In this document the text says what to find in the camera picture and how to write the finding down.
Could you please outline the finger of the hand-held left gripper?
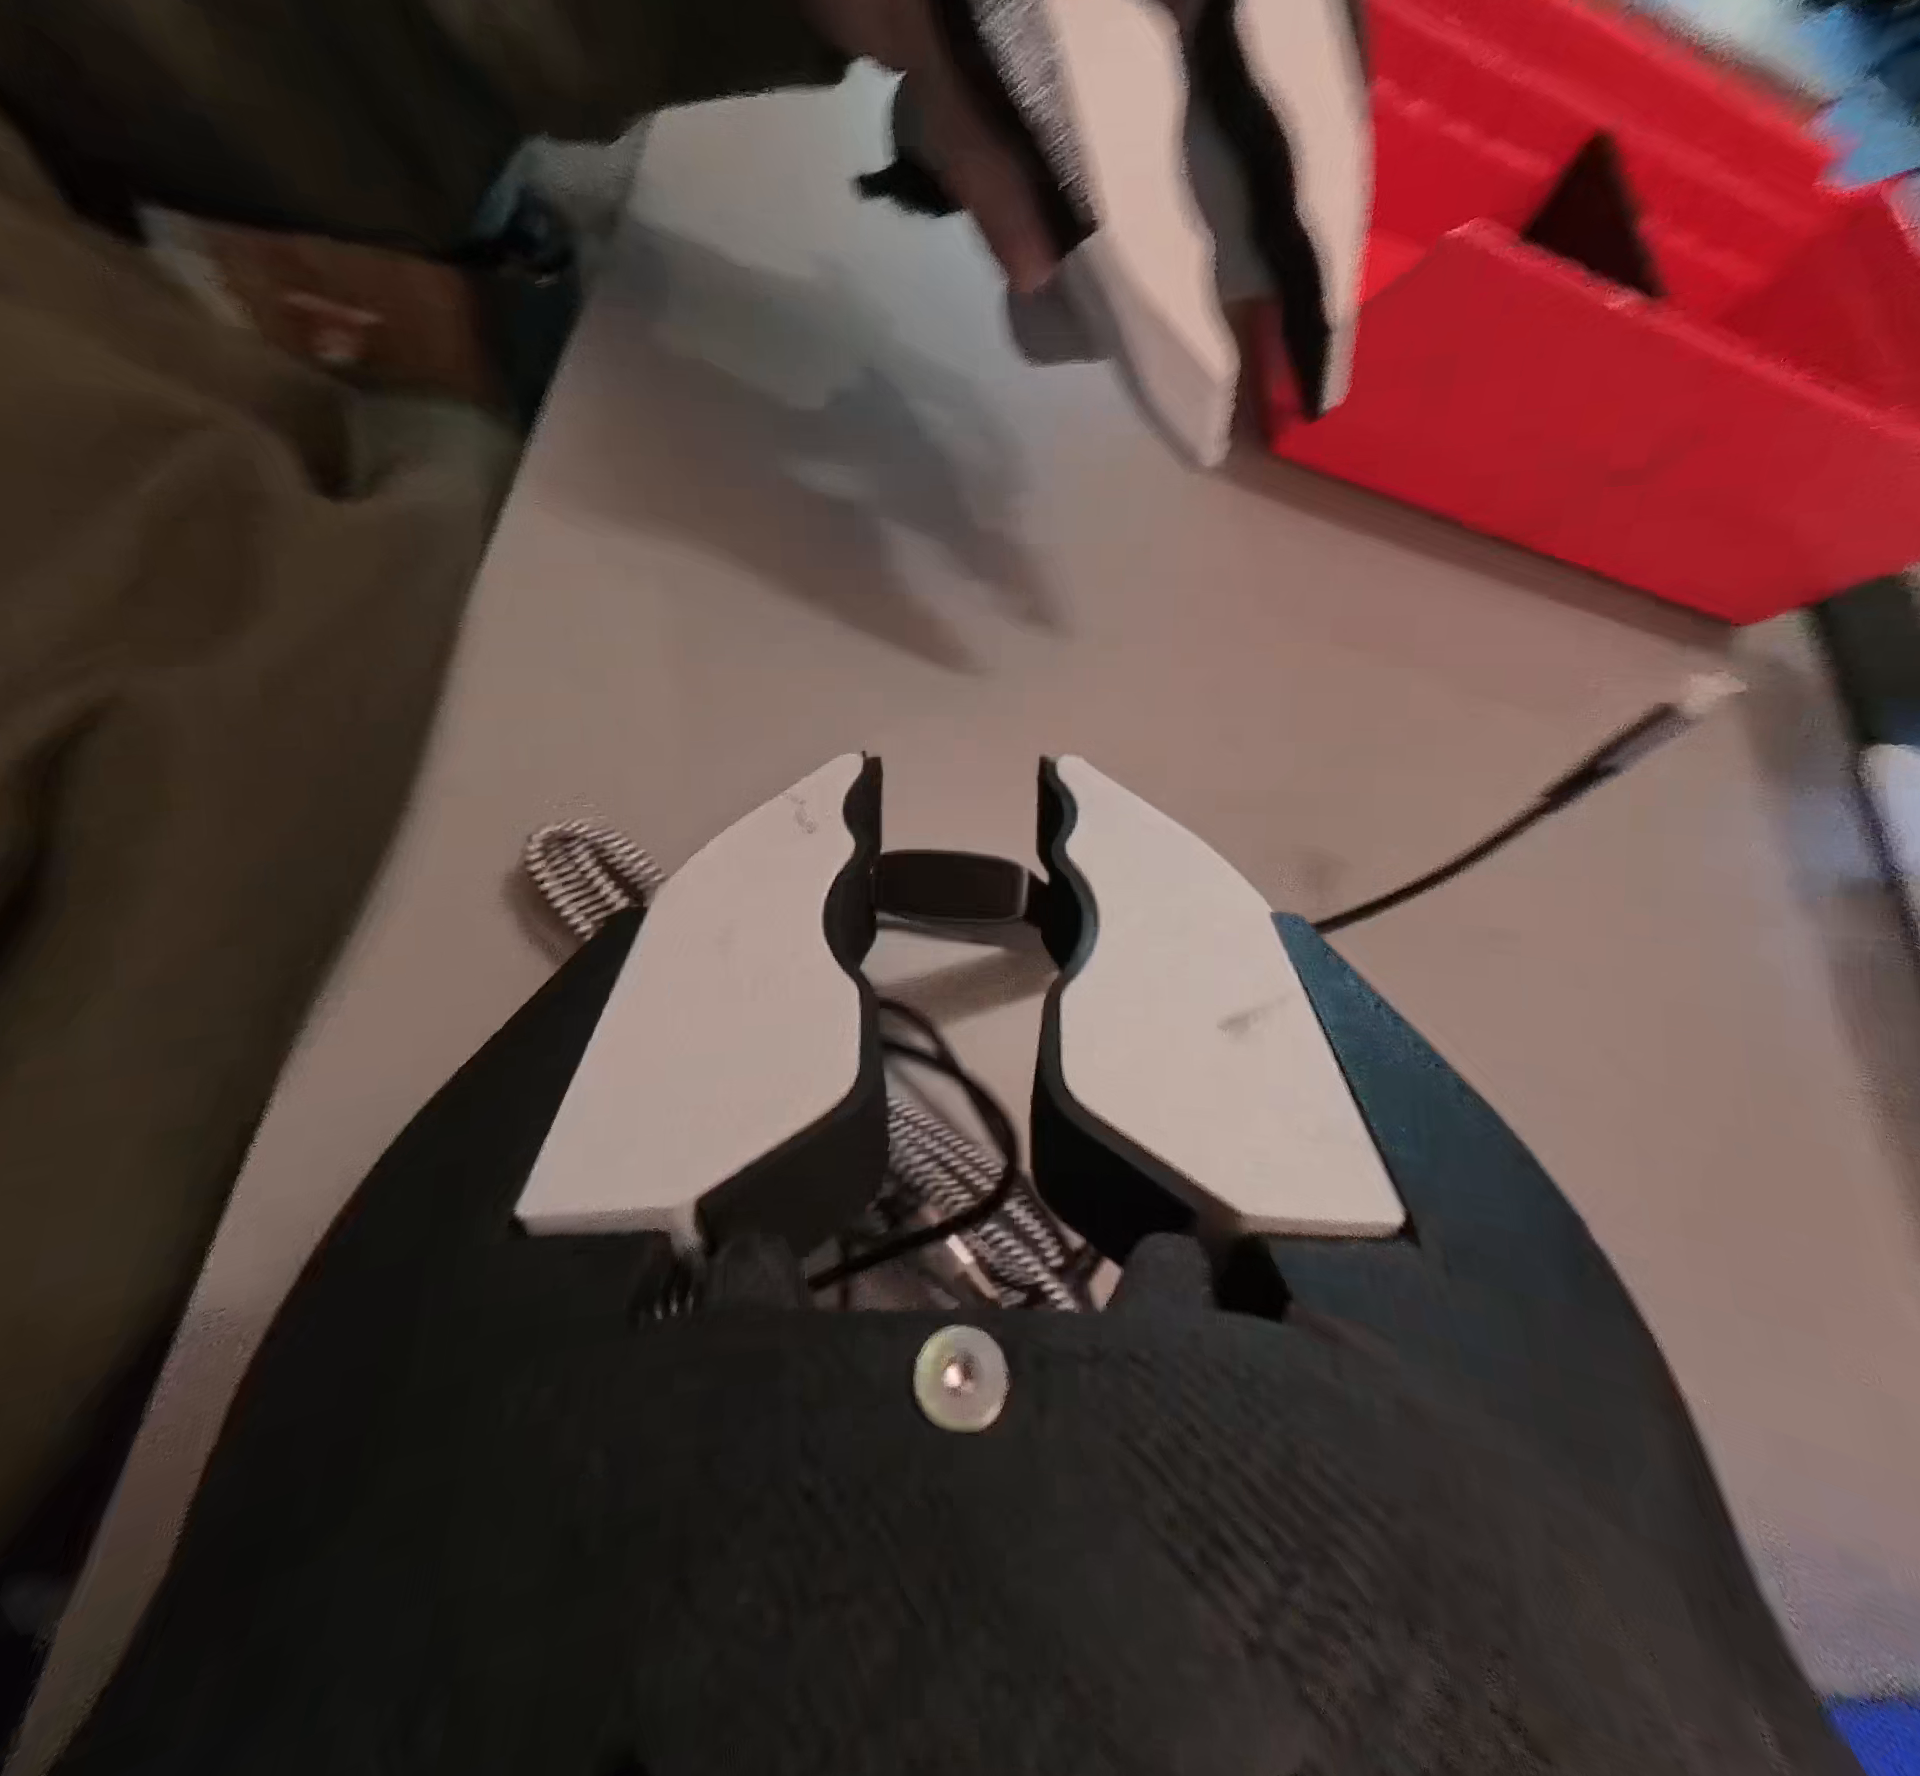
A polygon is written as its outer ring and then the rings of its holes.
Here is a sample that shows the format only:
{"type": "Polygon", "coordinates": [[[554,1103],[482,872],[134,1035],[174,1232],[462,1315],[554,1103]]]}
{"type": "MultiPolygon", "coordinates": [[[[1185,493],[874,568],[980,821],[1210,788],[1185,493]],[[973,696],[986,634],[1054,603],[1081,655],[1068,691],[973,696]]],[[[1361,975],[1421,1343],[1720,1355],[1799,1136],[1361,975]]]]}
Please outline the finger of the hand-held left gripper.
{"type": "Polygon", "coordinates": [[[1370,77],[1348,0],[1228,0],[1228,69],[1249,98],[1249,229],[1281,286],[1296,415],[1348,395],[1370,257],[1370,77]]]}
{"type": "Polygon", "coordinates": [[[1092,202],[1068,296],[1185,464],[1222,464],[1242,350],[1214,296],[1214,236],[1189,197],[1189,69],[1166,0],[1038,0],[1058,110],[1092,202]]]}

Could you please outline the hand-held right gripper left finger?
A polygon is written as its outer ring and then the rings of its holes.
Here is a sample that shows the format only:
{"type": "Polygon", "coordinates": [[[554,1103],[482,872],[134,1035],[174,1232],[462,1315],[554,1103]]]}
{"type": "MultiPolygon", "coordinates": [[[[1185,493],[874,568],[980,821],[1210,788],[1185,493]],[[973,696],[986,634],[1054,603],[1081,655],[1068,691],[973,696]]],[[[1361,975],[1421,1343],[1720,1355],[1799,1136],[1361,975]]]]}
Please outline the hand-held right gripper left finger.
{"type": "Polygon", "coordinates": [[[827,1249],[874,1209],[881,802],[881,753],[834,753],[657,886],[526,1175],[526,1232],[827,1249]]]}

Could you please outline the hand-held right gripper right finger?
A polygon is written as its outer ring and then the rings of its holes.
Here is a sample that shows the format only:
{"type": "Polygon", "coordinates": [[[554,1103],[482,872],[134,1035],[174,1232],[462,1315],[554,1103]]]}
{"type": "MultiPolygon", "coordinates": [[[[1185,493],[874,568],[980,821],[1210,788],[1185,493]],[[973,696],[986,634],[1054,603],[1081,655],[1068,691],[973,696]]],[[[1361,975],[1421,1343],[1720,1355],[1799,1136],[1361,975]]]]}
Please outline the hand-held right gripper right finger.
{"type": "Polygon", "coordinates": [[[1038,1204],[1092,1249],[1400,1232],[1276,907],[1083,753],[1038,765],[1038,859],[1038,1204]]]}

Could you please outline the dark grey usb hub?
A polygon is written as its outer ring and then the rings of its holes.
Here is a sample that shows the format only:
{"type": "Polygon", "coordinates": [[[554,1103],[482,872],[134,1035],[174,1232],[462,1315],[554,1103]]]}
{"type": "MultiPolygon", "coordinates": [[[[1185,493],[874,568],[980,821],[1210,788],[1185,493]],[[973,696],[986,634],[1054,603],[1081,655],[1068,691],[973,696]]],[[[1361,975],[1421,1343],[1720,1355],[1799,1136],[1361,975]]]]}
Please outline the dark grey usb hub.
{"type": "Polygon", "coordinates": [[[874,864],[874,916],[894,929],[1036,929],[1046,886],[999,853],[901,844],[874,864]]]}

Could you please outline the red plastic bin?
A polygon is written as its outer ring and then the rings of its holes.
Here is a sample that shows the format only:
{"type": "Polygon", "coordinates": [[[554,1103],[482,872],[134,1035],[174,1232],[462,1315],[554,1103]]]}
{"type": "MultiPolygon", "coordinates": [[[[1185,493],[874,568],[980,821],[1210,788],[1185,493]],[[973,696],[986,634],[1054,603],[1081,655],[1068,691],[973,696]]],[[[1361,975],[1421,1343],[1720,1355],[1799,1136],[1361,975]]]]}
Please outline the red plastic bin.
{"type": "Polygon", "coordinates": [[[1609,0],[1361,0],[1348,395],[1283,464],[1727,625],[1920,555],[1920,257],[1766,84],[1609,0]]]}

